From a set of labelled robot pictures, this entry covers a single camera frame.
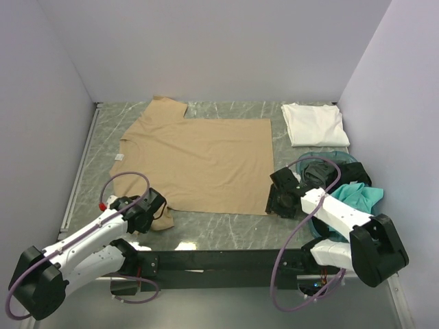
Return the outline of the tan t shirt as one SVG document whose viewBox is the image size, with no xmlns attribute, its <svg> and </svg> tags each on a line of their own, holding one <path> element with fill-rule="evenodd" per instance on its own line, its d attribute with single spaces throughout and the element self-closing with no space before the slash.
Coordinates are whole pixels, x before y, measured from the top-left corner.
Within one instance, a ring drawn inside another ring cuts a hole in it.
<svg viewBox="0 0 439 329">
<path fill-rule="evenodd" d="M 269 119 L 187 119 L 187 105 L 155 97 L 119 140 L 118 197 L 145 182 L 186 212 L 264 215 L 274 172 Z"/>
</svg>

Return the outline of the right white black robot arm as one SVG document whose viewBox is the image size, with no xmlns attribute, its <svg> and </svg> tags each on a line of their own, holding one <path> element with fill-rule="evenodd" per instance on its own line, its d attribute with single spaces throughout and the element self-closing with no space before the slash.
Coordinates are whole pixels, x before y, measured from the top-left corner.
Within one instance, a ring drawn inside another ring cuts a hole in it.
<svg viewBox="0 0 439 329">
<path fill-rule="evenodd" d="M 288 168 L 274 172 L 270 178 L 267 212 L 292 215 L 301 210 L 344 239 L 337 242 L 329 235 L 318 237 L 301 247 L 298 260 L 284 260 L 283 267 L 301 273 L 336 267 L 352 271 L 363 283 L 376 287 L 408 266 L 409 256 L 388 216 L 356 210 L 328 195 L 323 188 L 301 184 Z"/>
</svg>

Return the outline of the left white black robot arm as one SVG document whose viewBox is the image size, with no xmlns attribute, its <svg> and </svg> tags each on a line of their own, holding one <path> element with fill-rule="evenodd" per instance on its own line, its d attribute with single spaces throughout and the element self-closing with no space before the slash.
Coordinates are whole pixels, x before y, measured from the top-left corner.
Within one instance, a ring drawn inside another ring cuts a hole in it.
<svg viewBox="0 0 439 329">
<path fill-rule="evenodd" d="M 27 314 L 14 315 L 7 304 L 8 317 L 45 319 L 72 292 L 107 274 L 150 282 L 157 273 L 157 257 L 143 260 L 122 235 L 148 232 L 155 214 L 166 205 L 152 188 L 142 196 L 118 197 L 109 206 L 102 205 L 102 214 L 71 236 L 42 250 L 26 249 L 12 275 L 8 298 L 15 298 Z"/>
</svg>

